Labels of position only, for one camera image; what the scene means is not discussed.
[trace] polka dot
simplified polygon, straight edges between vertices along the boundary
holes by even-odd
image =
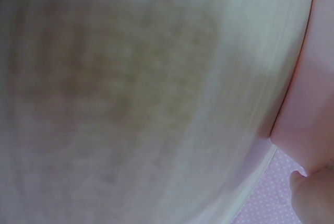
[[[281,150],[274,155],[263,178],[231,224],[301,224],[291,206],[289,177],[302,168]]]

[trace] skin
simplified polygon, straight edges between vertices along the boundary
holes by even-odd
[[[292,207],[303,224],[334,223],[333,163],[307,177],[297,171],[290,176]]]

